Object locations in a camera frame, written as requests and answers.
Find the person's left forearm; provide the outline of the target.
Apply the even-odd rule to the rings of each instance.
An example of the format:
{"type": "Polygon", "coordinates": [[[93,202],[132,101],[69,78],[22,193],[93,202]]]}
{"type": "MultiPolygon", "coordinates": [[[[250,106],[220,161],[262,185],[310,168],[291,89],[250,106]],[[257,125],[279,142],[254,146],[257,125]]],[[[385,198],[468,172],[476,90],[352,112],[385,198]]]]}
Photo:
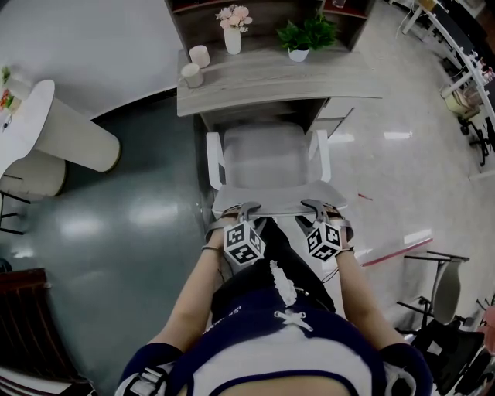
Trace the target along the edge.
{"type": "Polygon", "coordinates": [[[167,323],[151,339],[152,343],[169,344],[184,352],[205,331],[223,257],[224,232],[215,230],[206,245],[218,247],[221,252],[208,250],[201,252],[167,323]]]}

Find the cream cylindrical cup back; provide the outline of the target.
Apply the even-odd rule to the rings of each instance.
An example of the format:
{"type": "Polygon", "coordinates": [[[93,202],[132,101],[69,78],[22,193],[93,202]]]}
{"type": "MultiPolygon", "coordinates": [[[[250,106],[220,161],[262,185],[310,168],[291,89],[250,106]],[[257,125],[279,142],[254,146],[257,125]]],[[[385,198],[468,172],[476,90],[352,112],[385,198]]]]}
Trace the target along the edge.
{"type": "Polygon", "coordinates": [[[206,46],[198,45],[189,50],[189,57],[192,63],[203,69],[210,65],[210,54],[206,46]]]}

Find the dark wooden slatted bench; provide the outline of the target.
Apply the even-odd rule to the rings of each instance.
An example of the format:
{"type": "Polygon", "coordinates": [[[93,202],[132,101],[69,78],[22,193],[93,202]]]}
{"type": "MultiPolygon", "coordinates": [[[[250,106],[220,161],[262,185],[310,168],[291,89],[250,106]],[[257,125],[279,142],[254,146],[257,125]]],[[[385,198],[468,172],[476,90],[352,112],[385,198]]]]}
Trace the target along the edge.
{"type": "Polygon", "coordinates": [[[81,379],[53,321],[42,268],[0,273],[0,365],[57,381],[81,379]]]}

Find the grey chair with black frame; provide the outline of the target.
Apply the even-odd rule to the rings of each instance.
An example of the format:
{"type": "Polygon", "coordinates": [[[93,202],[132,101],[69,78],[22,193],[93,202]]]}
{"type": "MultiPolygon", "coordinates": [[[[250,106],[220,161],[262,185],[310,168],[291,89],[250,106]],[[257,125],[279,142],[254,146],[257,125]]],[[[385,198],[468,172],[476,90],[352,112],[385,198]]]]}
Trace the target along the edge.
{"type": "Polygon", "coordinates": [[[426,326],[428,318],[433,318],[443,325],[472,326],[474,323],[472,317],[456,315],[461,293],[459,268],[470,258],[436,251],[426,251],[426,254],[427,256],[405,255],[405,259],[437,263],[431,298],[419,296],[418,304],[423,309],[415,308],[404,302],[398,302],[398,304],[422,314],[421,328],[426,326]]]}

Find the white vase with pink flowers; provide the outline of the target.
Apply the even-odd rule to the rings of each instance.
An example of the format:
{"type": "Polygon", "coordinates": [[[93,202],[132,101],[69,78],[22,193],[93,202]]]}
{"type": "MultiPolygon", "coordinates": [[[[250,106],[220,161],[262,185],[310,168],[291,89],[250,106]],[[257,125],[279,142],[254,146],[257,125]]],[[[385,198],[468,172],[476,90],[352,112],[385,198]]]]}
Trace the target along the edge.
{"type": "Polygon", "coordinates": [[[230,55],[241,52],[241,35],[248,32],[253,22],[248,7],[244,5],[230,5],[222,8],[216,15],[216,20],[224,30],[224,43],[230,55]]]}

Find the long red floor strip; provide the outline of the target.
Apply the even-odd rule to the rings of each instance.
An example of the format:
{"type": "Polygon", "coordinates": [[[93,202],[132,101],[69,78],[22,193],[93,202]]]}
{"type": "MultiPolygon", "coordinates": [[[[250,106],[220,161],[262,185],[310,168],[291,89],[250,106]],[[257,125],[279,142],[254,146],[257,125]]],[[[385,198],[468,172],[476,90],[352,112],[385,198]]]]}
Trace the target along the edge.
{"type": "Polygon", "coordinates": [[[386,244],[383,247],[371,249],[370,251],[367,251],[366,253],[360,255],[357,260],[362,267],[369,267],[389,260],[391,258],[402,256],[409,251],[413,251],[414,249],[422,247],[431,242],[433,242],[432,237],[422,238],[407,244],[405,244],[404,241],[402,241],[401,243],[393,242],[391,244],[386,244]]]}

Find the beige mug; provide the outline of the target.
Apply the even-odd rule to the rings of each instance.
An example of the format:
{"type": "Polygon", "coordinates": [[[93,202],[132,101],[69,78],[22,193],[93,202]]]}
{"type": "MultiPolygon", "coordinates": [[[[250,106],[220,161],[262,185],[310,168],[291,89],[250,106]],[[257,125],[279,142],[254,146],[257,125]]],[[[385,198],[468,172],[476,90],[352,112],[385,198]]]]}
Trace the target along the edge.
{"type": "Polygon", "coordinates": [[[204,82],[200,66],[196,63],[184,65],[179,72],[179,82],[185,83],[188,88],[200,87],[204,82]]]}

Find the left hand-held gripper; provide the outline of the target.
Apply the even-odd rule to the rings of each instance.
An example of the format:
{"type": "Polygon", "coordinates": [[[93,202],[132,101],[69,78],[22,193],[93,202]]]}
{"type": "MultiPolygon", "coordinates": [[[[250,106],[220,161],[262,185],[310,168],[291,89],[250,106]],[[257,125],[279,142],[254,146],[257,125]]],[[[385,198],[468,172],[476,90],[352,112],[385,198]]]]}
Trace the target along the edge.
{"type": "Polygon", "coordinates": [[[207,241],[214,230],[224,232],[224,257],[229,264],[243,267],[252,265],[264,257],[265,243],[261,239],[261,233],[267,218],[250,220],[250,214],[260,208],[261,204],[255,201],[236,205],[235,224],[229,224],[226,219],[219,219],[207,228],[207,241]]]}

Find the white curved table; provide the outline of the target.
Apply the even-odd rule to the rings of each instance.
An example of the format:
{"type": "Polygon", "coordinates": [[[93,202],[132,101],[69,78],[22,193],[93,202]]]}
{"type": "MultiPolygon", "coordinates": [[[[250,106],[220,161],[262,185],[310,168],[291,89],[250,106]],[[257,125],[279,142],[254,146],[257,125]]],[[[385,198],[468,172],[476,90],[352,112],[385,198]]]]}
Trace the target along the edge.
{"type": "Polygon", "coordinates": [[[55,96],[53,80],[35,84],[14,113],[0,121],[0,190],[33,196],[58,195],[67,163],[96,172],[113,169],[121,156],[117,137],[55,96]]]}

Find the white chair with grey mesh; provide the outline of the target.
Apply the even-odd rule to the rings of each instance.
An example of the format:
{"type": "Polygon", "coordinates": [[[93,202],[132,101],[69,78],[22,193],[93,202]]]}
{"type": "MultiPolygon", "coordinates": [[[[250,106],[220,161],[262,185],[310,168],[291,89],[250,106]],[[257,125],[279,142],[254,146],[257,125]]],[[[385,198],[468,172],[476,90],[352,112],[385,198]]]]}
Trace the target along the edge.
{"type": "Polygon", "coordinates": [[[210,185],[217,192],[215,217],[255,201],[261,208],[250,220],[305,216],[313,221],[315,213],[302,200],[319,200],[337,209],[347,204],[329,183],[332,170],[324,130],[306,134],[293,123],[266,122],[209,132],[206,140],[210,185]]]}

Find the red flowers in box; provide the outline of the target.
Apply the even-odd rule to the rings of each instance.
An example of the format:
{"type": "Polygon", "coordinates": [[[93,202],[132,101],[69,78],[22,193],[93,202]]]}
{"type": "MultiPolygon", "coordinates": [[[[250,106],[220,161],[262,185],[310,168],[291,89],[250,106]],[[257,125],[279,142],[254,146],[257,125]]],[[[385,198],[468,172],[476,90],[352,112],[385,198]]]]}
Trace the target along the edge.
{"type": "Polygon", "coordinates": [[[0,97],[0,111],[15,113],[21,101],[9,89],[4,89],[0,97]]]}

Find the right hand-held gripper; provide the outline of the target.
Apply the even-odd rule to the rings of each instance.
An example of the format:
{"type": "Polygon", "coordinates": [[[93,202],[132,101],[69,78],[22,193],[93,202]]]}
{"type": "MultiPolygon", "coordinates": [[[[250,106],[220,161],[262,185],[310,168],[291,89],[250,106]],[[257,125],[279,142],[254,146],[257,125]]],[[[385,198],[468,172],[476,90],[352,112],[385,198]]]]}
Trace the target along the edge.
{"type": "Polygon", "coordinates": [[[295,221],[307,237],[309,255],[320,261],[326,262],[344,251],[342,231],[345,231],[346,240],[353,237],[353,229],[348,220],[331,219],[327,222],[327,210],[324,202],[306,199],[301,204],[315,213],[315,220],[311,221],[305,216],[296,216],[295,221]]]}

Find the black metal frame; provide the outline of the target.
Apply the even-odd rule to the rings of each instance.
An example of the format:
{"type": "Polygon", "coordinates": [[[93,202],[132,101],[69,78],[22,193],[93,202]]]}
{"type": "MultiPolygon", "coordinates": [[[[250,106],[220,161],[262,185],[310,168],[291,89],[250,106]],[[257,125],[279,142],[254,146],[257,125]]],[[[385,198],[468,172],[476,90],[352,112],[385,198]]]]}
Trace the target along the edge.
{"type": "Polygon", "coordinates": [[[22,179],[18,176],[0,176],[0,233],[15,236],[26,234],[25,208],[32,205],[32,197],[21,191],[21,186],[22,179]]]}

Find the person's navy white top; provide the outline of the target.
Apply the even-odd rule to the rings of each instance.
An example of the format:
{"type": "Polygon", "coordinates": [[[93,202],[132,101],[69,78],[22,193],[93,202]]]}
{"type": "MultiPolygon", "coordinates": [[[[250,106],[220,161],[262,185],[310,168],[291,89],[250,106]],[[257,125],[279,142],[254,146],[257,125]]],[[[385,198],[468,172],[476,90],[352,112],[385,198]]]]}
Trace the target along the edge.
{"type": "Polygon", "coordinates": [[[377,350],[341,316],[311,307],[289,280],[278,294],[262,291],[236,302],[188,351],[142,347],[128,363],[115,396],[220,396],[253,381],[317,376],[350,396],[431,396],[433,379],[408,343],[377,350]]]}

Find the cream bin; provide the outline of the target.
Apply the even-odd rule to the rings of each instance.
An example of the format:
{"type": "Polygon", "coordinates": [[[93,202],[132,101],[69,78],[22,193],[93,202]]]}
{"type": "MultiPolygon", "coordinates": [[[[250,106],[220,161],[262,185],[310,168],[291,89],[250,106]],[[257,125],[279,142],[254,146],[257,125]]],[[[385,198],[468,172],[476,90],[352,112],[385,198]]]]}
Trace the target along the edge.
{"type": "Polygon", "coordinates": [[[480,112],[482,103],[474,86],[457,88],[445,98],[446,107],[463,119],[470,119],[480,112]]]}

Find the person's right forearm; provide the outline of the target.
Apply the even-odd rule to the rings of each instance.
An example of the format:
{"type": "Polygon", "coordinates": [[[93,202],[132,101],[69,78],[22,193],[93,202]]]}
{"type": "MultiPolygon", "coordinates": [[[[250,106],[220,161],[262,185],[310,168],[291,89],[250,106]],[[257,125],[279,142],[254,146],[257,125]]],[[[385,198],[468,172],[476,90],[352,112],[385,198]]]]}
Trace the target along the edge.
{"type": "Polygon", "coordinates": [[[354,252],[350,249],[341,251],[336,256],[336,263],[346,319],[377,350],[406,343],[405,338],[384,317],[354,252]]]}

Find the white work table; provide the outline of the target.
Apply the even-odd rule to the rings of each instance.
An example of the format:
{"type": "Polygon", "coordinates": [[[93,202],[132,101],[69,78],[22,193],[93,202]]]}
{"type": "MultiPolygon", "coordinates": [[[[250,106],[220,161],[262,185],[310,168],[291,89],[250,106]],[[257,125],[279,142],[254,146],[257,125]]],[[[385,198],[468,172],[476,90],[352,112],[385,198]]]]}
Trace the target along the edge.
{"type": "Polygon", "coordinates": [[[483,72],[483,65],[468,36],[449,16],[449,12],[439,0],[411,0],[411,8],[417,5],[414,14],[408,20],[402,33],[405,35],[421,15],[426,15],[432,24],[425,37],[434,29],[438,30],[442,38],[448,43],[451,51],[451,62],[454,58],[460,59],[459,69],[462,76],[454,83],[440,91],[446,99],[455,90],[469,82],[474,82],[475,93],[478,94],[486,115],[495,126],[495,70],[492,77],[483,72]]]}

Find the person's black trousers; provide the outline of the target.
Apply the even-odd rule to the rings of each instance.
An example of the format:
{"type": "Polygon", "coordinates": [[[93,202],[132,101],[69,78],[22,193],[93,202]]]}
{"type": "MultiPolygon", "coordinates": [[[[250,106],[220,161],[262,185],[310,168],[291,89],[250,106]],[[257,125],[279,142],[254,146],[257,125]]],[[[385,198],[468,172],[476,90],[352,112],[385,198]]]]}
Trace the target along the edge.
{"type": "Polygon", "coordinates": [[[308,295],[303,299],[311,307],[334,313],[332,298],[315,272],[303,261],[289,243],[282,229],[268,218],[261,232],[265,242],[265,257],[241,269],[214,294],[212,313],[221,317],[236,302],[249,300],[262,291],[277,295],[275,277],[293,282],[295,290],[308,295]]]}

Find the grey wooden desk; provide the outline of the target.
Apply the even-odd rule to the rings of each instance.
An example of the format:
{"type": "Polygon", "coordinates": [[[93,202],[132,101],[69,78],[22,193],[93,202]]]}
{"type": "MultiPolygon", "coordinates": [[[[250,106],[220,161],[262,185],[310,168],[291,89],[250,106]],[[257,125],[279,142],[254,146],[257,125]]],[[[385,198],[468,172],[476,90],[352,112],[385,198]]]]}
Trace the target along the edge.
{"type": "Polygon", "coordinates": [[[164,0],[183,46],[179,66],[190,61],[194,46],[210,54],[199,87],[178,83],[177,114],[200,116],[208,131],[277,118],[310,129],[319,119],[344,119],[344,106],[382,98],[383,87],[356,48],[376,1],[345,0],[337,7],[333,0],[164,0]],[[228,53],[217,20],[233,4],[247,7],[253,19],[238,54],[228,53]],[[335,24],[335,43],[296,62],[278,31],[316,13],[335,24]]]}

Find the green plant in white pot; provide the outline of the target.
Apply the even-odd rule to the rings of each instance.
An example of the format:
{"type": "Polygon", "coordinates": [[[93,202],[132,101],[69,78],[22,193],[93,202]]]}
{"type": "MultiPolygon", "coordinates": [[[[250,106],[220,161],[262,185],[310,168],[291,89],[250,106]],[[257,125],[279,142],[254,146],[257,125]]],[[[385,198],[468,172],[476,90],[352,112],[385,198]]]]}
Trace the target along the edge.
{"type": "Polygon", "coordinates": [[[337,27],[319,13],[308,18],[300,26],[288,20],[286,27],[277,30],[282,47],[287,49],[289,59],[303,62],[311,51],[331,47],[336,42],[337,27]]]}

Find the black mesh office chair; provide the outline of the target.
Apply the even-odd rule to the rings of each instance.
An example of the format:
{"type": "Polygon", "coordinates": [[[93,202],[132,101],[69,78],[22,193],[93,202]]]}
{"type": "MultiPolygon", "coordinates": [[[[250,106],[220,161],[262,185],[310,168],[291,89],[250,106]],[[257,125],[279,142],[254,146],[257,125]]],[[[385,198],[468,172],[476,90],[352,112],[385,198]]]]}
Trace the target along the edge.
{"type": "Polygon", "coordinates": [[[435,320],[416,333],[411,345],[425,358],[440,396],[451,391],[468,395],[492,360],[484,347],[483,333],[466,332],[435,320]]]}

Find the black white metal rack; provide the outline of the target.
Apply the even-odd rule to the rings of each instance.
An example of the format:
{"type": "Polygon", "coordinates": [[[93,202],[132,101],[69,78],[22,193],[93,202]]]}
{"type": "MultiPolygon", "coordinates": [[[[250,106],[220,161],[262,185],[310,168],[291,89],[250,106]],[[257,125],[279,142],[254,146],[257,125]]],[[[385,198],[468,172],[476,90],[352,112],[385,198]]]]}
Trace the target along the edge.
{"type": "Polygon", "coordinates": [[[0,396],[98,396],[88,381],[54,381],[0,367],[0,396]]]}

